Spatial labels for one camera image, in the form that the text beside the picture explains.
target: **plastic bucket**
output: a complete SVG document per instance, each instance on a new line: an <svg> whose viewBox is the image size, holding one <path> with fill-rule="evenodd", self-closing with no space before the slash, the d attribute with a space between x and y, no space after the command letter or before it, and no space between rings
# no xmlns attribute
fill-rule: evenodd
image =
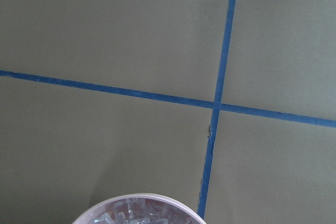
<svg viewBox="0 0 336 224"><path fill-rule="evenodd" d="M206 224L181 202L158 194L129 194L105 200L73 224Z"/></svg>

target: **clear plastic pieces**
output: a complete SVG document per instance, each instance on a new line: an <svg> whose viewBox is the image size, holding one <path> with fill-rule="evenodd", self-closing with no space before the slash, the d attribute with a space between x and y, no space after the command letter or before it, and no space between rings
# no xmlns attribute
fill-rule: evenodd
<svg viewBox="0 0 336 224"><path fill-rule="evenodd" d="M164 202L129 198L112 202L88 224L196 224L191 216Z"/></svg>

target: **gray painted floor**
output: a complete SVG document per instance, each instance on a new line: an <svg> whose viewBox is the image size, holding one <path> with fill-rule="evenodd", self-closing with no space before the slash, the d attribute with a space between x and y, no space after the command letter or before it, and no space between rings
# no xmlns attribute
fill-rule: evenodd
<svg viewBox="0 0 336 224"><path fill-rule="evenodd" d="M0 0L0 71L213 101L228 0ZM335 0L236 0L222 102L336 120ZM197 211L212 109L0 76L0 223ZM205 221L336 219L336 129L221 111Z"/></svg>

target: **blue painter's tape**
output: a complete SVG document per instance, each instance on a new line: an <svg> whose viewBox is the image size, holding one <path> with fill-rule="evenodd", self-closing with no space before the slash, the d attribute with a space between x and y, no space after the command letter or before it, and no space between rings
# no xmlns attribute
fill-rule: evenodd
<svg viewBox="0 0 336 224"><path fill-rule="evenodd" d="M202 101L202 100L184 98L184 97L176 97L173 95L166 95L166 94L144 92L144 91L132 90L132 89L116 88L116 87L97 85L97 84L91 84L91 83L86 83L86 82L70 81L70 80L57 79L57 78L44 77L44 76L36 76L33 74L14 73L14 72L0 70L0 76L12 77L16 79L23 79L23 80L29 80L29 81L44 82L44 83L56 84L56 85L79 88L79 89L88 89L88 90L95 90L95 91L106 92L106 93L128 95L131 97L139 97L139 98L146 98L146 99L151 99L151 100L185 104L185 105L191 105L191 106L197 106L197 107L203 107L203 108L209 108L209 109L212 109L213 107L213 103L208 102L208 101Z"/></svg>
<svg viewBox="0 0 336 224"><path fill-rule="evenodd" d="M228 57L228 52L229 52L235 5L236 5L236 0L229 0L227 14L226 14L225 29L224 29L224 38L223 38L223 44L222 44L222 53L220 55L221 59L219 62L219 70L218 70L217 83L216 83L214 107L213 107L211 123L210 123L211 133L208 139L208 144L207 144L207 149L206 149L201 192L199 194L199 202L198 202L198 210L197 210L198 215L202 218L204 218L206 199L207 199L207 194L208 194L208 189L209 189L209 181L210 181L211 166L212 166L212 159L213 159L213 150L214 150L214 144L215 144L216 134L217 134L218 117L219 117L219 110L221 107L222 93L223 93L223 87L224 87L224 78L225 78L225 71L226 71L226 63L227 63L227 57Z"/></svg>
<svg viewBox="0 0 336 224"><path fill-rule="evenodd" d="M336 128L335 120L313 118L310 116L281 113L281 112L276 112L276 111L271 111L271 110L253 109L253 108L247 108L243 106L236 106L236 105L229 105L229 104L221 104L220 107L221 107L221 110L229 111L229 112L264 116L266 118L274 118L274 119L280 119L280 120L286 120L286 121L292 121L292 122L308 123L308 124L314 124L314 125L319 125L319 126Z"/></svg>

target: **ice cube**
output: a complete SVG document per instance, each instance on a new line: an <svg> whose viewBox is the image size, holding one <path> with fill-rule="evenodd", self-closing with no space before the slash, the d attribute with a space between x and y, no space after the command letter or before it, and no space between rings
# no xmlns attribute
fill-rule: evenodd
<svg viewBox="0 0 336 224"><path fill-rule="evenodd" d="M145 204L144 198L131 198L130 199L130 210L132 211L132 214L130 215L130 219L142 218L145 208L146 208L146 204Z"/></svg>
<svg viewBox="0 0 336 224"><path fill-rule="evenodd" d="M96 219L91 220L90 224L116 224L106 212Z"/></svg>
<svg viewBox="0 0 336 224"><path fill-rule="evenodd" d="M146 207L143 212L145 217L148 217L151 221L160 219L162 216L163 203L155 200L146 200Z"/></svg>
<svg viewBox="0 0 336 224"><path fill-rule="evenodd" d="M190 216L177 207L165 205L160 213L161 218L168 220L170 224L187 224Z"/></svg>
<svg viewBox="0 0 336 224"><path fill-rule="evenodd" d="M186 219L186 222L184 223L184 224L194 224L195 223L195 221L193 221L193 218L187 218Z"/></svg>
<svg viewBox="0 0 336 224"><path fill-rule="evenodd" d="M122 200L114 204L114 216L117 222L125 222L133 218L133 212L130 206L130 200Z"/></svg>
<svg viewBox="0 0 336 224"><path fill-rule="evenodd" d="M149 224L149 218L134 219L130 221L130 224Z"/></svg>
<svg viewBox="0 0 336 224"><path fill-rule="evenodd" d="M168 220L165 218L161 218L155 221L151 221L150 224L168 224Z"/></svg>

